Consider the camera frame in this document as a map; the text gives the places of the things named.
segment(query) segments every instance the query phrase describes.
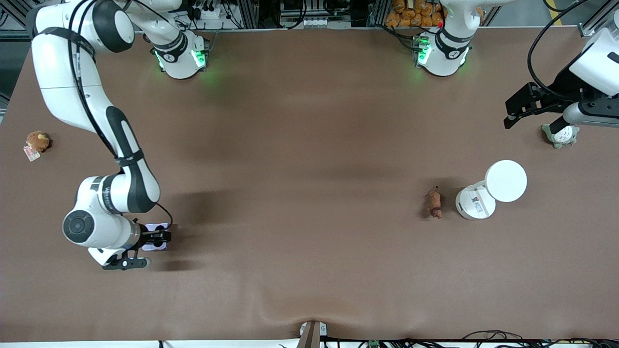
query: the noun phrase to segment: brown toy figure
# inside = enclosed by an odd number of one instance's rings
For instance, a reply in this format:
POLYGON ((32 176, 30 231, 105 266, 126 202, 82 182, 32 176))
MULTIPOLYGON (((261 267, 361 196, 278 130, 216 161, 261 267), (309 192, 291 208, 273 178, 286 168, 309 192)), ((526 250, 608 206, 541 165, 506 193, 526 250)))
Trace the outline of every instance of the brown toy figure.
POLYGON ((406 10, 406 2, 404 2, 404 0, 393 0, 391 1, 391 8, 396 13, 402 13, 406 10))
POLYGON ((430 17, 422 17, 422 27, 431 27, 432 26, 432 18, 430 17))
POLYGON ((406 19, 406 18, 402 17, 400 19, 400 26, 401 27, 410 27, 410 19, 406 19))
POLYGON ((389 13, 387 19, 385 19, 385 25, 395 28, 398 24, 400 24, 400 15, 393 12, 389 13))
POLYGON ((415 15, 415 17, 410 20, 410 24, 411 25, 421 25, 422 24, 422 17, 421 17, 421 15, 420 14, 415 15))
POLYGON ((441 15, 440 12, 435 12, 432 15, 432 26, 438 27, 440 23, 443 23, 443 16, 441 15))
POLYGON ((426 7, 420 11, 421 15, 425 16, 425 17, 429 17, 432 15, 432 5, 426 5, 426 7))
POLYGON ((406 10, 406 11, 402 12, 402 18, 403 19, 411 20, 411 19, 415 18, 415 15, 416 15, 415 10, 406 10))
POLYGON ((485 18, 484 18, 485 12, 483 11, 483 9, 481 7, 478 7, 475 10, 479 14, 479 17, 480 17, 479 21, 480 21, 480 23, 483 24, 483 22, 485 21, 485 18))
POLYGON ((428 199, 430 200, 430 206, 428 207, 430 215, 437 219, 442 219, 443 210, 441 210, 441 194, 438 192, 438 186, 428 192, 428 199))
POLYGON ((47 137, 47 134, 41 131, 28 134, 26 141, 34 151, 38 152, 43 152, 50 146, 50 139, 47 137))

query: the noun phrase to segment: wire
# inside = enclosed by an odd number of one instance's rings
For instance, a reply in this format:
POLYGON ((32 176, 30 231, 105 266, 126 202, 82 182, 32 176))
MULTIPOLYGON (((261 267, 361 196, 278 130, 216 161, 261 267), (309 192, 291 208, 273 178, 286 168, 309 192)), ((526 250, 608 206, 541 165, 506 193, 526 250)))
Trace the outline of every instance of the wire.
POLYGON ((548 86, 546 86, 540 79, 539 77, 537 77, 537 75, 535 74, 535 71, 533 70, 533 65, 531 63, 531 57, 533 56, 533 51, 535 50, 535 47, 537 46, 538 42, 540 41, 540 39, 542 38, 542 36, 544 35, 544 33, 546 33, 546 31, 548 30, 548 28, 550 28, 557 20, 560 20, 561 17, 563 17, 564 15, 566 15, 567 13, 569 13, 570 11, 572 11, 573 9, 577 8, 578 6, 584 4, 585 2, 587 2, 588 0, 580 0, 574 4, 572 4, 571 6, 569 6, 568 8, 566 8, 564 11, 562 11, 561 13, 559 13, 555 18, 553 18, 550 22, 548 22, 548 24, 542 29, 542 31, 537 35, 537 38, 535 38, 535 40, 533 41, 533 44, 531 44, 531 48, 529 49, 529 54, 527 55, 527 68, 529 69, 529 74, 531 74, 531 77, 533 78, 533 81, 535 81, 535 83, 541 87, 542 89, 544 89, 546 92, 556 96, 559 99, 564 99, 564 100, 570 100, 572 102, 575 102, 575 100, 573 100, 571 97, 568 97, 566 95, 557 93, 555 91, 553 91, 552 89, 550 89, 548 86))
POLYGON ((350 5, 348 5, 348 9, 346 9, 344 11, 341 11, 341 12, 338 12, 337 10, 335 10, 335 6, 333 6, 333 10, 329 9, 327 7, 327 3, 329 3, 329 2, 330 2, 330 0, 323 0, 323 2, 322 2, 322 8, 325 11, 327 11, 328 14, 330 14, 330 15, 347 15, 347 14, 350 13, 350 5))
POLYGON ((164 206, 162 206, 159 202, 156 202, 155 204, 159 208, 161 208, 163 211, 165 211, 166 214, 168 214, 168 217, 170 218, 170 223, 168 224, 168 227, 165 229, 165 231, 170 231, 170 227, 172 227, 172 224, 174 223, 174 218, 172 217, 172 214, 170 214, 168 209, 166 209, 164 206))
POLYGON ((467 339, 473 335, 476 334, 482 334, 482 333, 491 333, 493 334, 490 338, 488 339, 493 339, 497 334, 502 334, 503 335, 503 339, 508 339, 507 336, 514 336, 515 338, 519 338, 519 339, 523 339, 522 336, 518 335, 518 334, 514 334, 514 333, 509 333, 507 331, 502 331, 502 330, 482 330, 482 331, 474 331, 466 336, 464 336, 462 339, 467 339))
POLYGON ((408 44, 406 44, 405 41, 403 41, 403 40, 408 40, 409 42, 411 42, 413 40, 413 36, 399 34, 399 33, 396 32, 395 28, 389 28, 389 27, 386 27, 386 26, 384 26, 382 24, 373 24, 372 27, 378 27, 378 28, 383 29, 387 33, 395 36, 398 39, 398 41, 400 41, 402 46, 406 47, 407 49, 409 49, 411 51, 418 51, 418 49, 414 48, 413 46, 409 46, 408 44))
POLYGON ((217 40, 218 33, 219 33, 219 30, 216 30, 215 35, 213 36, 213 40, 209 44, 209 49, 206 51, 207 53, 210 53, 213 50, 213 48, 215 48, 215 40, 217 40))
MULTIPOLYGON (((95 3, 92 0, 81 0, 80 2, 77 3, 75 8, 73 8, 73 12, 71 13, 71 18, 69 19, 69 28, 68 28, 69 30, 72 30, 72 28, 73 28, 73 20, 76 17, 77 10, 84 3, 86 3, 87 1, 91 1, 91 3, 88 4, 88 6, 86 7, 86 10, 84 11, 84 14, 86 14, 86 12, 88 11, 88 8, 95 3)), ((81 20, 81 23, 83 23, 83 22, 84 22, 84 15, 82 16, 82 20, 81 20)), ((88 103, 86 102, 86 96, 84 94, 84 87, 82 86, 82 76, 81 75, 78 76, 77 72, 76 72, 75 65, 76 65, 76 63, 77 64, 80 63, 80 56, 79 56, 80 46, 76 45, 77 46, 77 53, 78 54, 76 54, 76 61, 75 61, 75 63, 73 62, 73 42, 71 42, 70 40, 67 40, 67 46, 68 46, 68 50, 69 50, 69 65, 71 66, 71 75, 72 75, 72 78, 73 78, 73 83, 75 83, 75 85, 77 87, 77 91, 78 91, 77 95, 78 95, 79 100, 80 100, 80 102, 82 104, 82 107, 84 108, 84 112, 86 113, 86 117, 90 121, 90 124, 92 125, 92 127, 95 130, 96 134, 99 136, 101 141, 103 141, 105 147, 107 147, 108 150, 114 155, 114 157, 116 157, 116 151, 114 151, 114 148, 112 147, 112 145, 110 144, 108 139, 105 137, 105 135, 103 135, 103 132, 101 131, 101 128, 99 127, 99 125, 95 121, 95 117, 93 116, 92 112, 90 111, 88 103)))
POLYGON ((565 10, 566 10, 566 9, 555 9, 554 7, 552 7, 552 5, 550 5, 550 4, 548 3, 548 0, 542 0, 542 2, 543 2, 543 4, 544 4, 544 6, 546 6, 549 10, 553 10, 553 11, 555 11, 555 12, 563 12, 563 11, 565 11, 565 10))
POLYGON ((303 5, 301 6, 301 9, 299 10, 299 19, 297 20, 297 22, 295 23, 295 25, 293 25, 292 27, 288 28, 290 29, 294 29, 297 26, 299 26, 299 24, 303 23, 303 19, 305 19, 305 15, 308 12, 308 3, 306 0, 301 0, 301 2, 303 3, 303 5))
MULTIPOLYGON (((277 8, 275 7, 275 5, 278 1, 279 0, 273 0, 271 2, 271 20, 273 21, 273 23, 275 24, 277 28, 283 28, 279 20, 275 18, 275 13, 277 12, 277 8)), ((305 19, 305 15, 307 14, 307 11, 308 11, 308 5, 307 5, 306 0, 300 0, 300 1, 301 1, 301 6, 299 7, 299 18, 297 19, 297 22, 295 23, 295 25, 287 28, 288 30, 296 28, 301 23, 303 23, 303 19, 305 19)))
POLYGON ((232 21, 232 24, 236 25, 236 27, 239 28, 239 29, 243 29, 243 26, 240 24, 240 22, 234 16, 234 12, 232 12, 232 8, 230 7, 230 3, 228 2, 228 0, 223 0, 222 1, 222 6, 223 6, 223 10, 226 12, 226 14, 230 16, 230 21, 232 21))

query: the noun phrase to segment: stuffed toy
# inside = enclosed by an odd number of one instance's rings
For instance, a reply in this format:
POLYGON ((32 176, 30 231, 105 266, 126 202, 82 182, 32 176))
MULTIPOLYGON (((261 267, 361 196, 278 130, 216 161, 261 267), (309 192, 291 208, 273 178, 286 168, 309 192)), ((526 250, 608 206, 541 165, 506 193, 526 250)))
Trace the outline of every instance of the stuffed toy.
POLYGON ((47 134, 41 131, 28 134, 26 141, 34 151, 38 152, 43 152, 50 146, 50 139, 47 137, 47 134))

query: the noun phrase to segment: robotic arm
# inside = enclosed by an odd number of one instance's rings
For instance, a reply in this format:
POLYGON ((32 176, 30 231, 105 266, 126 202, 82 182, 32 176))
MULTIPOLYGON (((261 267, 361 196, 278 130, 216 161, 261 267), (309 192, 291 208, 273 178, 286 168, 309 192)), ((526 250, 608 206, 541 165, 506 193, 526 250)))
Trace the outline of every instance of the robotic arm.
MULTIPOLYGON (((169 11, 179 5, 177 0, 157 10, 169 11)), ((140 13, 135 2, 124 6, 133 13, 127 15, 112 0, 81 0, 41 7, 28 16, 33 62, 46 106, 59 120, 97 133, 120 167, 116 174, 86 178, 78 188, 75 206, 63 221, 66 238, 89 248, 104 269, 146 267, 148 260, 137 258, 137 250, 147 243, 170 241, 170 233, 148 232, 122 216, 151 210, 159 200, 159 185, 129 121, 103 91, 95 55, 131 47, 131 17, 146 28, 172 77, 189 77, 205 63, 194 59, 200 42, 204 46, 201 37, 187 36, 169 22, 155 19, 156 14, 140 13), (136 252, 133 258, 128 256, 129 250, 136 252)))
POLYGON ((575 137, 573 124, 619 128, 619 11, 585 44, 548 87, 526 84, 505 102, 506 129, 520 119, 545 112, 563 113, 543 126, 560 148, 575 137))
POLYGON ((444 26, 421 34, 420 51, 415 53, 417 65, 437 76, 454 74, 464 64, 481 18, 479 6, 500 6, 514 0, 441 0, 447 10, 444 26))

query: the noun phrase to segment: brown table surface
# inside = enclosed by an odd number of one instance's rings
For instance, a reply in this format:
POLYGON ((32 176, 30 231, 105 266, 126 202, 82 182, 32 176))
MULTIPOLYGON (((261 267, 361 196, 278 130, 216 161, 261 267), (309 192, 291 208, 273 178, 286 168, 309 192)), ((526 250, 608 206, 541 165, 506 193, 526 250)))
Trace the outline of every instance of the brown table surface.
MULTIPOLYGON (((141 39, 99 57, 178 224, 170 251, 126 272, 61 233, 78 184, 118 168, 50 115, 28 57, 0 125, 0 339, 281 339, 310 319, 347 338, 618 337, 618 131, 585 127, 555 150, 539 126, 557 115, 503 129, 538 32, 480 30, 448 78, 378 30, 223 33, 188 80, 141 39), (54 146, 29 163, 36 130, 54 146), (459 188, 502 159, 526 169, 526 193, 460 217, 459 188), (422 214, 434 185, 443 220, 422 214)), ((582 44, 550 30, 540 77, 582 44)))

